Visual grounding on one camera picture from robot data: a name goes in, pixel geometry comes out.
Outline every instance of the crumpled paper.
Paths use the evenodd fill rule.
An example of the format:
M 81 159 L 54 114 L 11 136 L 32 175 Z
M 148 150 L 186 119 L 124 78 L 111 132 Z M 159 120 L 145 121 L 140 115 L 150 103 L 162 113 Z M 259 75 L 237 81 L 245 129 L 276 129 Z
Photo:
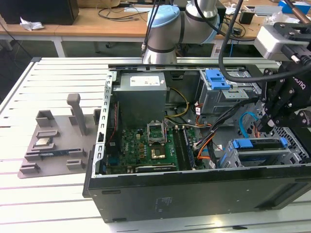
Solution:
M 22 26 L 24 29 L 32 31 L 36 29 L 42 29 L 44 26 L 40 22 L 28 22 L 26 20 L 23 20 L 22 17 L 20 17 L 20 26 Z

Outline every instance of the metal slotted table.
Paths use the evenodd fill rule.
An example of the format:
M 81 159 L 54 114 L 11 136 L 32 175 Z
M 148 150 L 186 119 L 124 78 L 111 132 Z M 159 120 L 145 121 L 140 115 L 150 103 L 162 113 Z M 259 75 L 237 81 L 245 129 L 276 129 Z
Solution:
M 228 61 L 256 64 L 261 69 L 277 67 L 263 59 Z M 217 59 L 178 62 L 217 64 Z M 245 233 L 289 233 L 311 229 L 311 192 L 279 211 L 105 224 L 92 199 L 82 197 L 85 174 L 19 179 L 17 172 L 38 110 L 70 115 L 67 95 L 79 93 L 84 114 L 92 114 L 102 104 L 108 64 L 122 63 L 138 64 L 140 59 L 43 58 L 25 69 L 0 106 L 0 232 L 236 232 L 232 226 L 243 226 Z

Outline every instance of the cable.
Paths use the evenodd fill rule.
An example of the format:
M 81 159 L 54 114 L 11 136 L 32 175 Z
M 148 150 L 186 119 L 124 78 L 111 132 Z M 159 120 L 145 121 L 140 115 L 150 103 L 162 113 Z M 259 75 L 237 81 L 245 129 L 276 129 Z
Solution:
M 198 106 L 196 106 L 196 107 L 203 107 L 203 104 L 201 103 L 201 104 L 199 104 Z M 195 118 L 195 124 L 197 125 L 197 126 L 201 126 L 201 127 L 203 127 L 203 126 L 205 126 L 205 124 L 200 124 L 199 123 L 199 115 Z
M 151 16 L 154 13 L 155 7 L 156 7 L 156 0 L 154 0 L 154 5 L 152 7 Z M 147 35 L 148 35 L 149 28 L 150 28 L 150 23 L 151 23 L 151 20 L 149 20 L 148 25 L 147 25 L 146 35 L 145 35 L 145 39 L 144 39 L 145 45 L 147 44 Z
M 214 134 L 209 138 L 209 140 L 206 141 L 206 143 L 201 147 L 200 151 L 199 151 L 199 154 L 198 154 L 198 159 L 210 159 L 209 156 L 206 156 L 206 157 L 203 157 L 201 156 L 202 154 L 202 151 L 203 151 L 203 148 L 206 147 L 206 145 L 213 139 L 214 137 Z
M 244 106 L 244 105 L 249 104 L 249 103 L 257 102 L 258 100 L 259 100 L 259 98 L 251 98 L 248 100 L 242 100 L 241 102 L 236 103 L 234 106 L 232 106 L 227 111 L 223 112 L 220 115 L 220 117 L 217 118 L 215 123 L 210 127 L 210 129 L 208 131 L 208 135 L 205 138 L 203 138 L 200 142 L 198 142 L 196 144 L 196 147 L 201 148 L 201 145 L 205 144 L 206 141 L 208 141 L 210 139 L 210 137 L 216 133 L 218 127 L 221 126 L 227 119 L 229 119 L 230 117 L 235 115 L 241 106 Z
M 199 13 L 199 15 L 201 16 L 201 18 L 202 18 L 213 30 L 215 30 L 215 31 L 216 31 L 217 33 L 219 33 L 220 35 L 223 35 L 223 36 L 225 36 L 225 37 L 228 35 L 230 39 L 236 40 L 236 41 L 254 41 L 254 39 L 237 39 L 236 37 L 230 36 L 230 33 L 228 34 L 228 32 L 230 32 L 230 31 L 232 30 L 232 28 L 231 28 L 231 30 L 228 30 L 227 33 L 223 33 L 221 30 L 218 30 L 218 29 L 208 20 L 208 18 L 206 18 L 206 17 L 204 16 L 203 12 L 201 11 L 201 9 L 200 9 L 200 7 L 199 7 L 198 0 L 194 0 L 194 5 L 195 5 L 195 7 L 196 7 L 196 9 L 197 9 L 197 11 L 198 11 L 198 13 Z M 236 8 L 234 14 L 239 13 L 239 10 L 240 10 L 240 9 Z
M 279 80 L 279 79 L 286 79 L 295 75 L 299 75 L 299 74 L 303 74 L 307 71 L 311 70 L 311 62 L 309 64 L 307 64 L 306 66 L 301 67 L 300 69 L 297 70 L 292 70 L 292 71 L 288 71 L 288 72 L 283 72 L 283 73 L 279 73 L 279 74 L 273 74 L 273 75 L 269 75 L 269 76 L 261 76 L 261 77 L 249 77 L 249 78 L 241 78 L 241 77 L 234 77 L 231 76 L 227 71 L 226 68 L 224 66 L 224 53 L 225 53 L 225 47 L 229 41 L 230 38 L 230 34 L 228 32 L 232 31 L 233 25 L 235 20 L 237 19 L 239 10 L 242 6 L 243 0 L 239 0 L 238 4 L 237 4 L 237 8 L 236 11 L 233 14 L 233 17 L 231 19 L 231 22 L 229 24 L 229 28 L 227 30 L 227 34 L 225 35 L 222 47 L 220 49 L 220 53 L 219 53 L 219 58 L 218 58 L 218 66 L 219 69 L 222 73 L 222 75 L 228 79 L 229 81 L 232 82 L 236 82 L 236 83 L 256 83 L 256 82 L 267 82 L 267 81 L 275 81 L 275 80 Z
M 194 127 L 194 128 L 203 128 L 203 127 L 197 126 L 197 125 L 180 124 L 180 123 L 178 123 L 178 122 L 176 122 L 176 121 L 174 121 L 174 120 L 172 120 L 172 119 L 170 119 L 170 118 L 168 118 L 168 117 L 166 117 L 165 119 L 167 119 L 170 123 L 172 123 L 172 124 L 174 124 L 174 125 L 189 126 L 189 127 Z
M 246 130 L 244 129 L 244 126 L 243 126 L 243 117 L 245 115 L 247 115 L 247 114 L 251 115 L 255 120 L 258 120 L 258 117 L 254 113 L 252 113 L 252 112 L 245 112 L 245 113 L 243 113 L 241 115 L 241 117 L 239 119 L 239 127 L 240 127 L 240 130 L 241 130 L 241 133 L 243 134 L 243 136 L 245 138 L 248 138 L 248 133 L 246 132 Z
M 229 19 L 229 18 L 227 18 L 226 16 L 224 17 L 224 21 L 223 21 L 223 23 L 224 24 L 226 24 L 227 26 L 229 26 L 229 23 L 231 22 L 231 19 Z M 245 36 L 245 34 L 246 34 L 246 28 L 242 25 L 242 24 L 240 24 L 239 22 L 237 22 L 237 21 L 235 21 L 234 23 L 236 23 L 236 24 L 238 24 L 239 26 L 241 26 L 242 27 L 242 32 L 243 32 L 243 34 L 241 34 L 241 35 L 234 35 L 234 37 L 237 37 L 237 38 L 242 38 L 242 37 L 244 37 Z
M 17 41 L 15 40 L 15 38 L 6 30 L 6 28 L 3 26 L 3 24 L 0 21 L 0 25 L 2 26 L 2 28 L 5 30 L 5 32 L 16 42 L 19 44 L 19 46 L 25 51 L 25 53 L 27 53 L 27 55 L 32 59 L 33 57 L 30 55 L 30 53 L 27 52 L 27 50 L 25 50 L 25 48 Z
M 102 11 L 104 10 L 109 10 L 109 13 L 106 15 L 106 16 L 103 16 L 101 14 Z M 116 17 L 116 18 L 111 18 L 111 17 L 108 17 L 108 15 L 110 14 L 110 12 L 113 12 L 111 9 L 108 9 L 108 8 L 103 8 L 101 9 L 99 12 L 98 12 L 98 16 L 102 17 L 102 18 L 105 18 L 105 19 L 109 19 L 109 20 L 112 20 L 112 21 L 118 21 L 118 22 L 125 22 L 125 21 L 131 21 L 131 20 L 136 20 L 135 18 L 133 18 L 133 16 L 137 16 L 137 15 L 141 15 L 141 14 L 144 14 L 144 13 L 147 13 L 147 12 L 138 12 L 138 13 L 135 13 L 135 14 L 132 14 L 132 15 L 129 15 L 129 16 L 122 16 L 122 17 Z
M 151 31 L 151 28 L 152 28 L 152 24 L 154 22 L 154 19 L 156 17 L 156 14 L 157 14 L 157 11 L 158 11 L 159 7 L 160 7 L 160 0 L 158 0 L 158 2 L 157 2 L 157 6 L 156 6 L 156 9 L 155 9 L 155 14 L 154 15 L 150 15 L 150 18 L 152 17 L 152 20 L 150 22 L 150 27 L 149 27 L 148 34 L 147 34 L 146 45 L 148 44 L 149 34 L 150 34 L 150 31 Z
M 115 128 L 114 128 L 114 130 L 113 130 L 113 132 L 112 132 L 112 135 L 110 136 L 110 138 L 109 138 L 109 140 L 108 140 L 108 142 L 107 142 L 108 144 L 109 144 L 109 142 L 111 141 L 113 135 L 115 135 L 116 128 L 117 128 L 117 104 L 115 103 Z
M 232 55 L 232 49 L 233 49 L 233 43 L 232 43 L 232 40 L 231 40 L 231 49 L 230 49 L 229 57 L 231 57 L 231 55 Z
M 183 116 L 184 114 L 187 113 L 187 111 L 189 109 L 189 102 L 187 101 L 186 97 L 183 94 L 181 94 L 177 89 L 171 87 L 171 90 L 174 90 L 175 92 L 177 92 L 185 100 L 187 106 L 186 106 L 186 109 L 182 113 L 175 114 L 175 115 L 170 115 L 170 116 L 167 115 L 165 117 L 181 117 L 181 116 Z

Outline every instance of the black cable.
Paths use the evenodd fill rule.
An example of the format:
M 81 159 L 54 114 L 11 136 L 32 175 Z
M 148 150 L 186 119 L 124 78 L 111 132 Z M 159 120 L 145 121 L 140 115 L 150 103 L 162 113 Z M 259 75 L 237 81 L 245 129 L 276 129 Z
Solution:
M 236 82 L 236 83 L 255 83 L 255 82 L 267 82 L 267 81 L 275 81 L 275 80 L 279 80 L 279 79 L 286 79 L 295 75 L 299 75 L 299 74 L 303 74 L 305 72 L 308 72 L 311 70 L 311 63 L 307 64 L 306 66 L 301 67 L 300 69 L 297 70 L 292 70 L 292 71 L 288 71 L 288 72 L 283 72 L 283 73 L 278 73 L 278 74 L 273 74 L 273 75 L 269 75 L 269 76 L 260 76 L 260 77 L 249 77 L 249 78 L 241 78 L 241 77 L 234 77 L 231 76 L 227 71 L 226 68 L 224 66 L 224 53 L 225 53 L 225 47 L 229 41 L 230 38 L 230 34 L 228 32 L 232 31 L 233 25 L 235 20 L 237 19 L 237 16 L 239 14 L 239 10 L 242 6 L 243 0 L 239 0 L 236 10 L 233 14 L 233 17 L 231 19 L 231 22 L 229 24 L 228 30 L 227 30 L 227 34 L 225 35 L 222 47 L 220 49 L 220 53 L 219 53 L 219 58 L 218 58 L 218 66 L 219 69 L 221 71 L 221 73 L 223 74 L 223 76 L 228 79 L 229 81 L 232 82 Z
M 104 11 L 104 10 L 107 10 L 108 8 L 103 8 L 101 9 L 97 14 L 98 16 L 102 17 L 102 18 L 105 18 L 105 19 L 109 19 L 109 20 L 118 20 L 118 21 L 122 21 L 122 20 L 127 20 L 127 19 L 131 19 L 130 17 L 132 16 L 137 16 L 137 15 L 140 15 L 140 14 L 144 14 L 146 12 L 139 12 L 139 13 L 135 13 L 135 14 L 132 14 L 132 15 L 129 15 L 129 16 L 122 16 L 122 17 L 116 17 L 116 18 L 111 18 L 111 17 L 107 17 L 107 16 L 103 16 L 101 15 L 101 12 Z
M 148 44 L 149 34 L 150 34 L 150 31 L 151 31 L 151 28 L 152 28 L 152 24 L 153 24 L 153 22 L 154 22 L 154 19 L 155 19 L 155 17 L 156 17 L 156 13 L 157 13 L 159 7 L 160 7 L 160 0 L 158 0 L 157 6 L 156 6 L 156 9 L 155 9 L 155 14 L 154 14 L 154 15 L 151 15 L 151 16 L 153 16 L 153 17 L 152 17 L 152 20 L 151 20 L 151 22 L 150 22 L 150 28 L 149 28 L 149 31 L 148 31 L 148 34 L 147 34 L 146 45 Z
M 17 41 L 15 40 L 15 38 L 6 30 L 6 28 L 3 26 L 3 24 L 0 21 L 0 25 L 2 26 L 2 28 L 5 30 L 5 32 L 16 42 L 19 44 L 19 46 L 25 51 L 25 53 L 27 53 L 27 55 L 32 59 L 33 57 L 30 55 L 30 53 L 27 52 L 27 50 L 25 50 L 25 48 Z
M 229 23 L 231 22 L 231 19 L 229 19 L 229 18 L 227 18 L 227 17 L 225 17 L 224 19 L 226 19 L 226 22 L 224 21 L 224 24 L 226 24 L 227 26 L 229 26 Z M 245 36 L 245 34 L 246 34 L 246 28 L 245 28 L 242 24 L 240 24 L 239 22 L 237 22 L 237 21 L 235 21 L 234 23 L 240 25 L 240 26 L 242 27 L 242 32 L 244 32 L 244 33 L 241 34 L 241 35 L 235 35 L 235 37 L 237 37 L 237 38 L 242 38 L 243 36 Z
M 203 14 L 203 12 L 201 11 L 200 7 L 199 7 L 199 4 L 198 4 L 198 0 L 194 0 L 194 5 L 199 13 L 199 15 L 201 16 L 201 18 L 213 29 L 215 30 L 217 33 L 219 33 L 220 35 L 223 35 L 223 36 L 226 36 L 228 35 L 230 39 L 232 40 L 236 40 L 236 41 L 254 41 L 255 39 L 237 39 L 236 37 L 234 36 L 230 36 L 230 33 L 228 34 L 228 32 L 230 31 L 227 31 L 227 33 L 223 33 L 221 30 L 218 30 L 210 21 L 208 18 L 206 18 Z M 236 8 L 235 10 L 235 13 L 239 13 L 239 10 L 238 8 Z
M 239 110 L 240 107 L 242 107 L 246 104 L 256 103 L 258 100 L 259 100 L 258 97 L 254 97 L 254 98 L 247 99 L 247 100 L 242 100 L 241 102 L 236 103 L 234 106 L 232 106 L 231 108 L 229 108 L 228 110 L 223 112 L 220 115 L 220 117 L 217 118 L 217 120 L 214 122 L 214 124 L 212 124 L 212 126 L 208 130 L 208 135 L 200 142 L 200 145 L 203 146 L 205 144 L 205 142 L 208 141 L 215 134 L 215 132 L 217 131 L 219 126 L 221 126 L 229 118 L 233 117 L 237 113 L 237 111 Z
M 151 11 L 150 18 L 151 18 L 151 16 L 152 16 L 153 13 L 154 13 L 155 7 L 156 7 L 156 0 L 154 0 L 154 5 L 153 5 L 153 7 L 152 7 L 152 11 Z M 150 23 L 151 23 L 151 20 L 149 20 L 148 25 L 147 25 L 147 30 L 146 30 L 146 35 L 145 35 L 145 39 L 144 39 L 144 44 L 147 43 L 147 35 L 148 35 L 149 28 L 150 28 Z

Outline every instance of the blue plastic clip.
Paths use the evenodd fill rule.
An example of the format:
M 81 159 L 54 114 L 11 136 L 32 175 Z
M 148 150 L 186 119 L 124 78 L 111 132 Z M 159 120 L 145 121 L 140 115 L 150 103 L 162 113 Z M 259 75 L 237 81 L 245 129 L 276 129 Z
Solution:
M 252 148 L 254 147 L 249 139 L 235 139 L 232 141 L 233 147 L 236 148 Z
M 282 143 L 283 147 L 288 147 L 288 142 L 285 137 L 280 138 L 280 142 Z
M 212 90 L 229 90 L 230 85 L 225 81 L 222 73 L 217 69 L 207 69 L 205 71 L 206 79 L 211 84 Z

